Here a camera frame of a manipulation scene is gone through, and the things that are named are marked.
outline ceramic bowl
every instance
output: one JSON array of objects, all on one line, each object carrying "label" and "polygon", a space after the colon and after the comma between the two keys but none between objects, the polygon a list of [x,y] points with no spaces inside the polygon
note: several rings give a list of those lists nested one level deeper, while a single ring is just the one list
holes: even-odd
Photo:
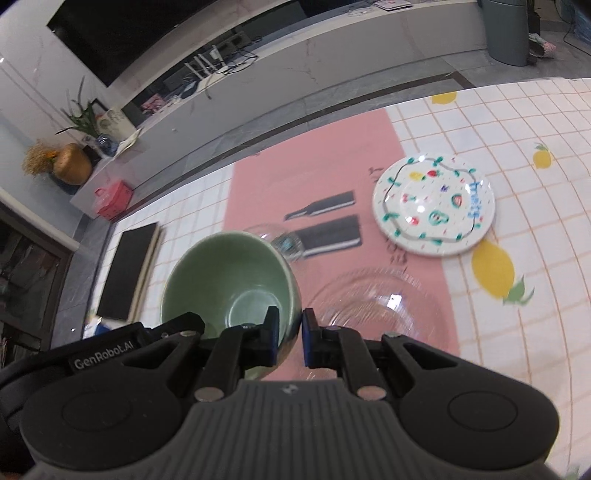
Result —
[{"label": "ceramic bowl", "polygon": [[221,232],[193,245],[174,267],[164,290],[161,320],[194,312],[205,322],[204,338],[215,338],[228,327],[263,323],[269,306],[279,308],[280,362],[299,327],[296,280],[271,244],[247,232]]}]

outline decorated plate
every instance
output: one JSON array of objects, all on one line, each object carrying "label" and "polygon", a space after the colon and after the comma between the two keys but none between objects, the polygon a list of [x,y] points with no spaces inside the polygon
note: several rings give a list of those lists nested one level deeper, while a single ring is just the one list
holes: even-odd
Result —
[{"label": "decorated plate", "polygon": [[374,190],[375,219],[405,250],[453,255],[476,245],[492,225],[490,182],[459,157],[420,154],[386,169]]}]

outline lemon print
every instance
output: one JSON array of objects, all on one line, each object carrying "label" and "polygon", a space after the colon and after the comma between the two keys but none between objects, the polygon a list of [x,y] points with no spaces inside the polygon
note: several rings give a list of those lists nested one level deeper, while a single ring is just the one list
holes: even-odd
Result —
[{"label": "lemon print", "polygon": [[457,97],[457,92],[440,93],[439,95],[433,95],[431,101],[438,105],[447,105],[452,103]]},{"label": "lemon print", "polygon": [[423,175],[419,171],[412,171],[411,173],[408,174],[408,177],[414,181],[421,181],[421,180],[425,179],[425,175]]},{"label": "lemon print", "polygon": [[524,298],[525,283],[521,277],[515,281],[515,267],[511,257],[498,245],[483,240],[472,254],[472,271],[478,283],[494,298],[503,303],[527,305],[534,295],[533,289]]},{"label": "lemon print", "polygon": [[538,144],[535,148],[537,152],[534,154],[534,165],[536,168],[550,168],[552,165],[552,154],[548,147]]}]

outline black strip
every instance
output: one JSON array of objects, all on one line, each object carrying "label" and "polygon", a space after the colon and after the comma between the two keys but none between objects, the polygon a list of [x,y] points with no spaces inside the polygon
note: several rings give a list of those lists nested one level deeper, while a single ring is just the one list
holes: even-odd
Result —
[{"label": "black strip", "polygon": [[283,133],[283,132],[289,130],[290,128],[294,128],[299,125],[310,122],[312,120],[315,120],[317,118],[321,118],[325,115],[328,115],[329,113],[338,112],[339,110],[342,110],[343,108],[347,108],[347,107],[357,105],[362,102],[366,102],[367,100],[373,100],[374,98],[378,98],[378,97],[385,96],[385,95],[390,95],[391,93],[401,92],[401,91],[407,90],[409,88],[415,88],[415,87],[420,87],[423,85],[428,85],[429,83],[441,82],[442,80],[455,80],[456,83],[458,83],[463,89],[475,88],[475,86],[472,83],[470,83],[470,81],[468,81],[468,79],[465,78],[464,75],[462,75],[459,72],[440,73],[438,75],[432,75],[430,77],[425,77],[425,78],[418,79],[418,80],[411,80],[410,82],[399,83],[398,85],[393,85],[391,87],[386,87],[381,90],[376,90],[375,92],[366,93],[365,95],[361,95],[356,98],[352,98],[350,100],[345,100],[344,102],[337,103],[336,105],[332,105],[327,108],[323,108],[322,110],[318,110],[317,112],[314,112],[309,115],[298,118],[296,120],[293,120],[293,121],[286,123],[280,127],[274,128],[273,130],[269,130],[268,132],[261,134],[258,137],[251,138],[250,140],[247,140],[244,143],[237,145],[237,146],[231,148],[230,150],[227,150],[224,153],[221,153],[221,154],[211,158],[210,160],[207,160],[205,163],[202,163],[198,167],[195,167],[194,169],[192,169],[186,173],[183,173],[180,177],[168,182],[163,187],[160,187],[155,192],[149,194],[146,198],[140,200],[138,203],[133,205],[133,207],[128,209],[126,212],[117,216],[114,221],[118,222],[119,220],[122,220],[123,218],[131,215],[132,213],[137,212],[144,205],[151,203],[152,200],[155,200],[163,193],[168,192],[175,185],[178,185],[182,181],[185,181],[185,180],[189,179],[190,177],[196,175],[197,173],[205,170],[206,168],[211,167],[212,165],[216,164],[220,160],[223,160],[224,158],[228,158],[230,155],[234,155],[234,153],[238,153],[248,147],[256,145],[257,143],[260,143],[263,140],[266,140],[268,138],[274,137],[275,135]]}]

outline black screen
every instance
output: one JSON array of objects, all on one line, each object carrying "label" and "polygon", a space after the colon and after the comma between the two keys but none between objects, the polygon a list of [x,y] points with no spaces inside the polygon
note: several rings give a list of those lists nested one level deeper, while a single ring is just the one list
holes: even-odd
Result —
[{"label": "black screen", "polygon": [[105,85],[214,0],[66,0],[47,26]]}]

